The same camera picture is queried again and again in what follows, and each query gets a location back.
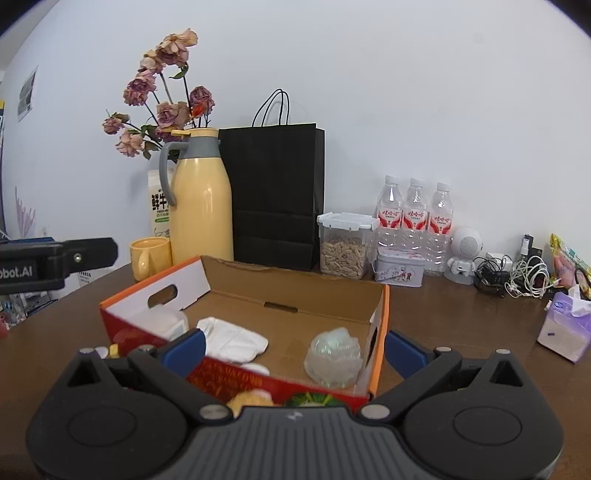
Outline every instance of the plastic water bottle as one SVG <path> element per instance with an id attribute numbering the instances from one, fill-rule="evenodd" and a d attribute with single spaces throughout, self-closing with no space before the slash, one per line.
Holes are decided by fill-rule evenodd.
<path id="1" fill-rule="evenodd" d="M 429 227 L 425 237 L 425 274 L 443 275 L 452 229 L 453 203 L 449 185 L 438 183 L 429 211 Z"/>
<path id="2" fill-rule="evenodd" d="M 378 245 L 397 247 L 397 232 L 402 222 L 402 194 L 398 190 L 400 179 L 386 175 L 386 183 L 380 192 L 376 208 L 379 218 L 377 230 Z"/>
<path id="3" fill-rule="evenodd" d="M 423 254 L 421 246 L 428 221 L 427 200 L 423 188 L 425 188 L 424 181 L 410 179 L 402 214 L 400 245 L 404 250 L 413 250 L 420 254 Z"/>

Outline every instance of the yellow mug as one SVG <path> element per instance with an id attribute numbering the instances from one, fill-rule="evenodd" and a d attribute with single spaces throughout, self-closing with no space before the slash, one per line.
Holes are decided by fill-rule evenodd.
<path id="1" fill-rule="evenodd" d="M 131 243 L 129 251 L 131 268 L 137 281 L 145 280 L 173 265 L 170 238 L 162 236 L 141 238 Z"/>

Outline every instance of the flower stem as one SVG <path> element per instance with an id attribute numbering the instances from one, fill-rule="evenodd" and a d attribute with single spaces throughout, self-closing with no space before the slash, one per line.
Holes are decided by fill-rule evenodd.
<path id="1" fill-rule="evenodd" d="M 123 124 L 124 124 L 124 125 L 129 125 L 131 128 L 135 128 L 135 129 L 136 129 L 138 132 L 141 132 L 141 131 L 142 131 L 142 129 L 141 129 L 141 128 L 138 128 L 138 127 L 136 127 L 134 124 L 130 124 L 130 123 L 128 123 L 128 122 L 123 122 Z M 146 132 L 144 135 L 147 135 L 147 136 L 150 138 L 150 140 L 151 140 L 152 142 L 154 142 L 156 145 L 158 145 L 160 148 L 162 148 L 162 143 L 160 143 L 158 140 L 156 140 L 156 139 L 155 139 L 155 138 L 154 138 L 152 135 L 150 135 L 148 132 Z"/>
<path id="2" fill-rule="evenodd" d="M 154 121 L 156 122 L 156 125 L 160 126 L 160 124 L 158 123 L 158 120 L 156 120 L 156 117 L 154 116 L 154 114 L 152 113 L 152 110 L 150 110 L 150 107 L 148 106 L 147 103 L 144 104 L 146 106 L 146 108 L 148 109 L 148 112 L 150 112 L 150 115 L 152 115 L 152 118 L 154 119 Z"/>
<path id="3" fill-rule="evenodd" d="M 166 85 L 166 80 L 164 80 L 164 75 L 160 73 L 160 78 L 162 78 L 162 83 L 164 84 L 164 90 L 166 90 L 166 95 L 168 95 L 168 100 L 170 103 L 174 103 L 172 97 L 170 96 L 170 92 L 168 91 L 168 85 Z"/>
<path id="4" fill-rule="evenodd" d="M 187 94 L 187 105 L 189 106 L 189 112 L 191 111 L 191 99 L 189 98 L 189 88 L 187 87 L 187 79 L 183 77 L 183 83 L 185 84 L 185 93 Z M 191 119 L 191 123 L 193 124 L 193 128 L 197 128 L 195 125 L 195 119 Z"/>

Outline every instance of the sunflower seeds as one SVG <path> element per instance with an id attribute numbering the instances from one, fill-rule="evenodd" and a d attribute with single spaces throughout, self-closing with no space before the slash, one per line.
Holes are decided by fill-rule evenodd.
<path id="1" fill-rule="evenodd" d="M 357 237 L 334 236 L 320 246 L 320 271 L 342 277 L 361 278 L 365 273 L 367 247 Z"/>

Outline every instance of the charging cable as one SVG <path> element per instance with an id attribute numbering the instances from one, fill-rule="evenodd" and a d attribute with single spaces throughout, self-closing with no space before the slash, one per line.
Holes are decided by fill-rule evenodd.
<path id="1" fill-rule="evenodd" d="M 542 284 L 539 287 L 534 286 L 535 280 L 542 276 Z M 558 285 L 560 279 L 557 278 L 554 282 L 550 281 L 550 272 L 548 267 L 541 257 L 533 255 L 529 257 L 527 262 L 521 260 L 513 265 L 509 281 L 505 282 L 505 290 L 513 298 L 519 297 L 535 297 L 540 299 L 544 296 L 550 287 Z"/>

